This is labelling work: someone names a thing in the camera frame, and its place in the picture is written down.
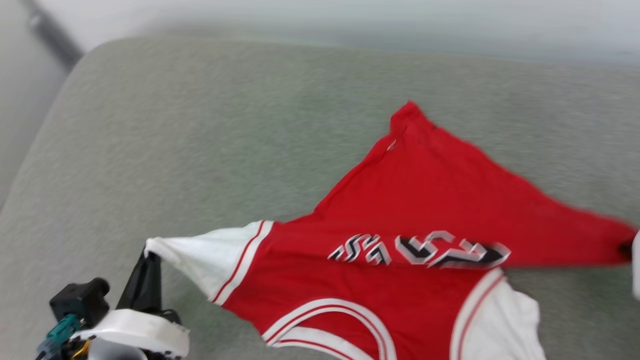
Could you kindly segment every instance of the white wall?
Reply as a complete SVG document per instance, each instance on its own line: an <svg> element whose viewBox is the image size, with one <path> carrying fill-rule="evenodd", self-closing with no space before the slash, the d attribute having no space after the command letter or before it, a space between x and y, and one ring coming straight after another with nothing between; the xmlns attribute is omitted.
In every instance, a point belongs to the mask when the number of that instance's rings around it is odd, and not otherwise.
<svg viewBox="0 0 640 360"><path fill-rule="evenodd" d="M22 4L0 0L0 204L66 77L27 23Z"/></svg>
<svg viewBox="0 0 640 360"><path fill-rule="evenodd" d="M34 0L88 51L184 34L640 63L633 0Z"/></svg>

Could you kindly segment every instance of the gray table surface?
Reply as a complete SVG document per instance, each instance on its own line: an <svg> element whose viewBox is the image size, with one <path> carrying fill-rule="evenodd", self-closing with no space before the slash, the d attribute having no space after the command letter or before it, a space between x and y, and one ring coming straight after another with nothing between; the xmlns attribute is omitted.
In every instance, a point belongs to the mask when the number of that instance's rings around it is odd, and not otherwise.
<svg viewBox="0 0 640 360"><path fill-rule="evenodd" d="M76 67L0 215L0 352L31 359L47 302L96 276L115 304L145 239L308 213L408 99L576 206L640 219L640 72L439 54L146 38ZM267 349L168 266L191 359L328 359ZM637 359L630 269L512 270L549 359Z"/></svg>

